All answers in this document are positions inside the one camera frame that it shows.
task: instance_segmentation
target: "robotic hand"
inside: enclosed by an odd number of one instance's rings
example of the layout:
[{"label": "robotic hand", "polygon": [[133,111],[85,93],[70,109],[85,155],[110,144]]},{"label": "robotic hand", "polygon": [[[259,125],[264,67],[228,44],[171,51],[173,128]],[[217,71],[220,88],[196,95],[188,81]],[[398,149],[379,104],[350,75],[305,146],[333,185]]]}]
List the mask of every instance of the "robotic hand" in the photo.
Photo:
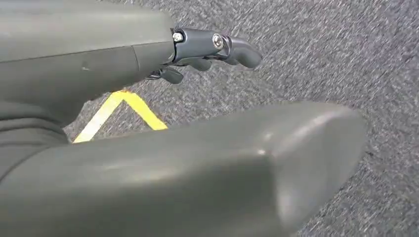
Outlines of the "robotic hand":
[{"label": "robotic hand", "polygon": [[293,103],[187,127],[70,144],[84,103],[175,67],[257,66],[242,39],[96,2],[0,1],[2,237],[278,237],[350,177],[364,123]]},{"label": "robotic hand", "polygon": [[153,72],[146,79],[164,78],[172,84],[182,81],[183,75],[169,67],[191,66],[198,71],[207,71],[211,67],[211,60],[224,61],[230,65],[241,64],[247,68],[254,68],[262,61],[262,55],[247,41],[221,35],[213,31],[188,28],[172,30],[175,43],[175,56],[167,67]]}]

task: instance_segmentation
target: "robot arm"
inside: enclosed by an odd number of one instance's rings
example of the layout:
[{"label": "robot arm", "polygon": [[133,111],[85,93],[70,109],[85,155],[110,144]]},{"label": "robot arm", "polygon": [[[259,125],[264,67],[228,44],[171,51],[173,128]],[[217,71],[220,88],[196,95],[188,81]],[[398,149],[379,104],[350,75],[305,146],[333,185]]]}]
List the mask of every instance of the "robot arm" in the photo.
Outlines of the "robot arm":
[{"label": "robot arm", "polygon": [[172,67],[257,66],[247,42],[105,3],[0,3],[2,236],[277,237],[351,175],[358,113],[298,103],[68,144],[84,102]]}]

